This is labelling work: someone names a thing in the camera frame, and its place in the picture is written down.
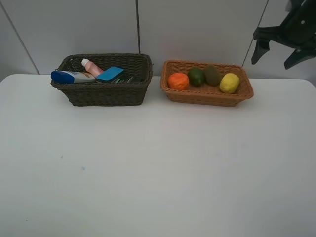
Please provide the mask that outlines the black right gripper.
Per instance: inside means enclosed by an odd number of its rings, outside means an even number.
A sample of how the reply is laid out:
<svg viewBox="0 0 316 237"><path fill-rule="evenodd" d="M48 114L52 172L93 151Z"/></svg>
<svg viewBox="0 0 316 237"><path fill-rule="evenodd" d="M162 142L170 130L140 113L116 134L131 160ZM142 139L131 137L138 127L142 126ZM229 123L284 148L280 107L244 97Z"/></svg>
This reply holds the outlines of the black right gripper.
<svg viewBox="0 0 316 237"><path fill-rule="evenodd" d="M284 62L286 70L316 57L316 1L291 0L289 4L290 11L279 26L258 27L253 33L252 65L270 51L270 41L294 48Z"/></svg>

